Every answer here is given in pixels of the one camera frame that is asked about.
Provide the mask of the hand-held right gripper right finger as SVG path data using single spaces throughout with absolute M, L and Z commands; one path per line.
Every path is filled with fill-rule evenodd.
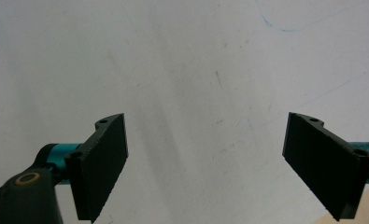
M 369 184 L 369 142 L 347 142 L 322 120 L 290 112 L 282 155 L 335 220 L 356 216 Z

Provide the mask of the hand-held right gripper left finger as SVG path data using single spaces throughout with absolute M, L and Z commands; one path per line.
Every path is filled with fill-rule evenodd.
M 129 153 L 123 114 L 99 119 L 83 143 L 56 144 L 47 165 L 71 187 L 78 219 L 94 222 L 126 163 Z

